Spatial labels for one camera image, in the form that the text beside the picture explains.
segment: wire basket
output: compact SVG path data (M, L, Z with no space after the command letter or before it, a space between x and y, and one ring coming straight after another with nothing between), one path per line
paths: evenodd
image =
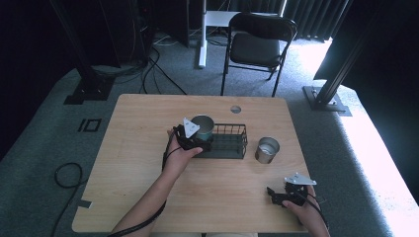
M212 131L212 149L198 154L198 158L243 159L246 154L245 124L216 123Z

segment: desk leg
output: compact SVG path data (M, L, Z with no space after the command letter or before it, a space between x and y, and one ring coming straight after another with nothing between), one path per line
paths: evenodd
M203 35L201 39L201 50L200 50L200 68L206 67L207 61L207 24L206 24L206 15L207 15L207 0L203 0Z

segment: chair backrest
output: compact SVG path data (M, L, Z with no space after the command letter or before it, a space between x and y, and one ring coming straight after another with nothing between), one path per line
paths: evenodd
M266 16L252 13L238 13L229 22L229 29L269 40L293 41L296 35L296 23L278 16Z

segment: gray carpet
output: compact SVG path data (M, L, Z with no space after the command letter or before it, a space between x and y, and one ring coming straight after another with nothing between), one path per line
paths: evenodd
M328 43L305 39L293 43L277 97L285 98L289 104L310 176L318 183L317 194L327 199L322 207L330 224L331 235L396 236L394 231L404 227L407 231L412 225L398 224L392 227L394 221L391 222L391 218L386 216L388 210L391 213L398 213L395 209L400 210L403 216L406 216L405 211L410 211L407 215L415 218L419 216L416 215L417 205L400 184L399 175L394 172L391 162L388 167L392 170L373 172L372 177L386 175L399 182L391 185L401 186L401 192L398 191L405 200L403 206L399 206L394 193L388 190L392 188L380 190L371 186L374 179L370 180L368 169L363 167L358 156L363 153L357 152L351 141L354 135L348 132L352 129L360 133L369 127L374 131L356 93L345 87L339 89L338 95L353 115L346 118L336 113L312 111L301 90L302 86L322 85L323 82L312 81L312 78ZM209 44L205 69L197 68L199 48L194 43L186 48L179 43L161 41L155 48L160 53L157 64L187 94L219 95L225 51L223 46ZM152 51L151 57L156 60L157 53ZM116 70L104 66L97 68L103 71ZM274 81L266 82L263 80L265 77L266 74L259 72L231 69L224 93L226 96L270 97ZM66 96L71 95L77 86L77 71L70 71L56 83L31 123L0 163L0 236L51 234L56 219L73 193L73 189L63 189L55 183L55 169L64 163L76 162L83 168L83 180L89 177L119 95L138 93L141 89L140 78L138 75L119 77L108 101L86 101L78 106L63 105ZM158 70L148 73L144 85L149 94L181 94ZM83 119L93 122L100 119L98 130L80 131ZM347 124L353 123L353 119L360 119L362 123L347 127ZM385 148L382 152L382 159L388 163ZM77 179L76 169L65 169L59 176L59 180L65 184L75 184ZM74 233L71 229L76 202L81 198L83 189L81 186L74 202L64 212L55 236L106 236L105 233ZM260 236L307 235L270 233Z

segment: table top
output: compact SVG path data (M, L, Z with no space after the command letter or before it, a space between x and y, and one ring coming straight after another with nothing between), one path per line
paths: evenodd
M192 159L153 231L305 231L266 191L284 193L284 177L295 172L309 177L284 99L168 95L120 96L82 197L92 207L78 207L73 230L110 232L159 176L166 130L196 115L246 124L247 152L243 159ZM263 136L281 144L271 164L255 159Z

